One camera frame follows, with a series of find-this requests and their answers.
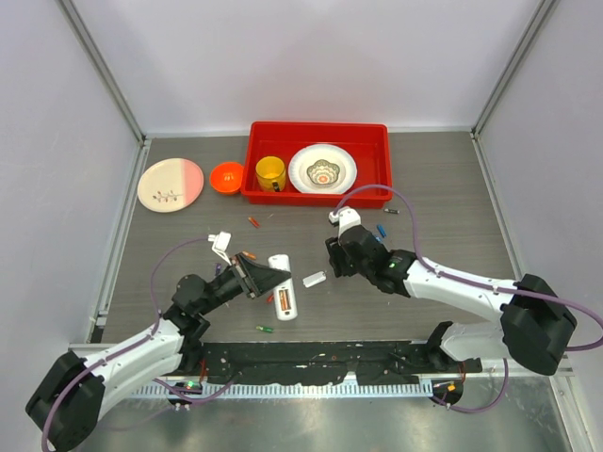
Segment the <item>orange AAA battery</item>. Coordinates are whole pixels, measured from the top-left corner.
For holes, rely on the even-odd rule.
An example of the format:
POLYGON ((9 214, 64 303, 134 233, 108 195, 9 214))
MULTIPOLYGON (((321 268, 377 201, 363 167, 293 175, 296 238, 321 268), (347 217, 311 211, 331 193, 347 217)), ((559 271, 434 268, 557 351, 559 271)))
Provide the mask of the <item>orange AAA battery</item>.
POLYGON ((280 301, 281 309, 284 312, 287 312, 290 310, 288 291, 286 289, 279 290, 279 301, 280 301))

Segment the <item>white remote control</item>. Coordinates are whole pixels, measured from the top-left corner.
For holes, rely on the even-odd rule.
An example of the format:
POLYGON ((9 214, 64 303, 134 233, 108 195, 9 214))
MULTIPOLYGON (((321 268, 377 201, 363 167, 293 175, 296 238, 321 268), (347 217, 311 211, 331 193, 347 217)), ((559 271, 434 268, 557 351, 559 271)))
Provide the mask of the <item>white remote control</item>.
MULTIPOLYGON (((268 259, 269 267, 291 272, 290 260, 286 254, 276 254, 268 259)), ((277 285, 273 289, 273 305, 277 319, 280 321, 290 321, 298 316, 298 307, 295 297, 292 278, 277 285)))

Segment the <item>white battery cover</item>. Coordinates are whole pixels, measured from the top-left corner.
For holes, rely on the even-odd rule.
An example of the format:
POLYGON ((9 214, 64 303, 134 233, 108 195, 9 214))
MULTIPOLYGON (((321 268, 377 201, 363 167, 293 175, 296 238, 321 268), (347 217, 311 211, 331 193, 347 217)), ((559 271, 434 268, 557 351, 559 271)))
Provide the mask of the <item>white battery cover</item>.
POLYGON ((310 287, 313 287, 313 286, 315 286, 317 284, 325 282, 326 279, 327 279, 326 272, 325 271, 319 271, 319 272, 316 272, 314 274, 311 274, 311 275, 305 277, 302 280, 302 283, 303 283, 303 285, 306 288, 310 288, 310 287))

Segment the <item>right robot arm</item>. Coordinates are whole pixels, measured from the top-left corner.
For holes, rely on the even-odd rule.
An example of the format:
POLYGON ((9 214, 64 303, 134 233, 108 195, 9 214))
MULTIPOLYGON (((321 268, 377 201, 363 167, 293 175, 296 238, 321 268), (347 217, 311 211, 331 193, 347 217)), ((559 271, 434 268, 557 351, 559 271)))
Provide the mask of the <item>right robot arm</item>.
POLYGON ((511 358, 552 376, 578 324, 535 275, 492 280, 421 262, 413 251, 388 250, 361 225, 327 239, 325 246, 336 277, 359 274, 385 294, 430 299, 482 318, 475 325, 445 321, 436 327, 425 358, 438 372, 470 359, 511 358))

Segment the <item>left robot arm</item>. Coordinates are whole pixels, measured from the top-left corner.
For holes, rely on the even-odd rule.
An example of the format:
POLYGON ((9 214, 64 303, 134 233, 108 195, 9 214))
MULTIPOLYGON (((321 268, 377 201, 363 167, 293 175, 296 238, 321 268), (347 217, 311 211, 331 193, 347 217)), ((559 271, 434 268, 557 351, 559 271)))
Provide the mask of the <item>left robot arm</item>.
POLYGON ((25 405, 41 430, 41 449, 71 451, 144 383, 174 371, 193 374, 203 355, 201 338, 210 326, 206 315, 239 295, 263 296, 290 277, 286 269, 238 253, 210 282, 195 274, 183 277, 171 306, 147 329, 87 357, 71 350, 59 356, 25 405))

